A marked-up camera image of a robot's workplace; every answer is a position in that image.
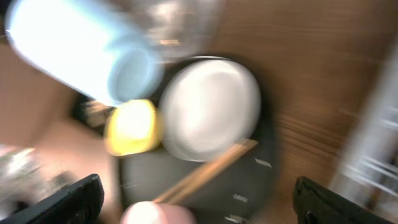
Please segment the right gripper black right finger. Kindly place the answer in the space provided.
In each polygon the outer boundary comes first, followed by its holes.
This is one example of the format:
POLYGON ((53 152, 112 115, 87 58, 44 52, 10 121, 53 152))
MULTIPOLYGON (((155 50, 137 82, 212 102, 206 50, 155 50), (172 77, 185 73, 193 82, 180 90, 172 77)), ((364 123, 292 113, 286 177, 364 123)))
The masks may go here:
POLYGON ((295 182, 293 208, 298 224, 393 224, 304 176, 295 182))

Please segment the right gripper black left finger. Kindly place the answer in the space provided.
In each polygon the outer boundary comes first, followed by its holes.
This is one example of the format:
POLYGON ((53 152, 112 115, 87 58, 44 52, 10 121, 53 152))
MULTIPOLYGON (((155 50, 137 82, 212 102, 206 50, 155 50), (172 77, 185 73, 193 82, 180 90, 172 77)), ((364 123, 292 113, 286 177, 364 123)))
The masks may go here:
POLYGON ((1 224, 95 224, 100 222, 103 203, 100 176, 90 174, 1 220, 1 224))

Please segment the pink cup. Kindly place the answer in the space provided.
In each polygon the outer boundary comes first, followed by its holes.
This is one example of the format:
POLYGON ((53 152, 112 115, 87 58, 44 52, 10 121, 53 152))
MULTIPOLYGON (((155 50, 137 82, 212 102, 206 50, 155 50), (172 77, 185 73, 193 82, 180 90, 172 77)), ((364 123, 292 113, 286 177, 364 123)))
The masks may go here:
POLYGON ((178 205, 138 202, 126 209, 120 224, 196 224, 192 212, 178 205))

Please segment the yellow bowl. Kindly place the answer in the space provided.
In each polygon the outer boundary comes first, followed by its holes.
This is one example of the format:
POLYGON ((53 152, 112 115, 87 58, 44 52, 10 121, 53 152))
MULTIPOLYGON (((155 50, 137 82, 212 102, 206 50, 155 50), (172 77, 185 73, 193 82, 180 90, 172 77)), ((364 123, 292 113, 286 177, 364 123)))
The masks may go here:
POLYGON ((155 149, 160 144, 162 122, 150 100, 131 100, 114 109, 105 125, 106 150, 122 157, 155 149))

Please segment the blue cup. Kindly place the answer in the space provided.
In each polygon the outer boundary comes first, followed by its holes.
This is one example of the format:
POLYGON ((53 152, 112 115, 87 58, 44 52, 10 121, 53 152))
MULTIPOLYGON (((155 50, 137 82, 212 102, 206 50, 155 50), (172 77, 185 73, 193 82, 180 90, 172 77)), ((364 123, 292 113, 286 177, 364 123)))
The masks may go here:
POLYGON ((147 98, 163 77, 154 46, 106 1, 11 1, 5 28, 21 59, 104 105, 147 98))

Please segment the grey dishwasher rack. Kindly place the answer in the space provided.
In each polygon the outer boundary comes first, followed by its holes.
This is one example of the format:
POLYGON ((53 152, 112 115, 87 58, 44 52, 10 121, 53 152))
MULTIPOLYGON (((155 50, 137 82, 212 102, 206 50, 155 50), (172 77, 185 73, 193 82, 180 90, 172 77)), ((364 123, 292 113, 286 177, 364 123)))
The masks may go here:
POLYGON ((397 223, 397 47, 392 48, 330 190, 397 223))

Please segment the round black serving tray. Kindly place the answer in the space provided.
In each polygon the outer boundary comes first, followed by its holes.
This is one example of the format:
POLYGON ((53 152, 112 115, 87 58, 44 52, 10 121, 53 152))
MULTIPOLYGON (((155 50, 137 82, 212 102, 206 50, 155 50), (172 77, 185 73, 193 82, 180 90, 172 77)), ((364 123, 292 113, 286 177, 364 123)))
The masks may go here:
MULTIPOLYGON (((236 54, 196 55, 166 69, 151 100, 157 104, 167 84, 179 71, 202 60, 227 60, 246 67, 261 90, 261 113, 251 139, 257 146, 214 179, 182 201, 197 223, 249 223, 271 200, 279 175, 279 143, 274 109, 262 78, 267 71, 258 63, 236 54)), ((120 199, 123 208, 150 201, 200 166, 168 153, 163 146, 150 152, 117 159, 120 199)))

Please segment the wooden chopstick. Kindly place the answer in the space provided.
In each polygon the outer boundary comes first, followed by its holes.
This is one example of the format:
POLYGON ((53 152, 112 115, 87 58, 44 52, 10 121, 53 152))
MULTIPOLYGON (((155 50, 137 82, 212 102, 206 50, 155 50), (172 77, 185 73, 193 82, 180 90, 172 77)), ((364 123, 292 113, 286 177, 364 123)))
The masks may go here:
POLYGON ((191 194, 204 186, 207 182, 222 173, 231 164, 235 163, 245 153, 258 144, 252 139, 244 139, 242 142, 231 146, 226 152, 216 159, 201 165, 184 179, 169 188, 163 194, 153 200, 154 203, 168 203, 178 205, 191 194))

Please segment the grey ceramic plate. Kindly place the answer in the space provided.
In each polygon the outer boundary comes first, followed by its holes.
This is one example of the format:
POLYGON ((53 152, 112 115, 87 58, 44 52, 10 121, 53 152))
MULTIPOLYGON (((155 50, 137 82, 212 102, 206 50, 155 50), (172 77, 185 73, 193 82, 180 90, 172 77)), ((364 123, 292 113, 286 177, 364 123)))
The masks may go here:
POLYGON ((182 160, 210 161, 250 138, 261 112, 261 92, 245 66, 207 59, 175 74, 159 108, 166 150, 182 160))

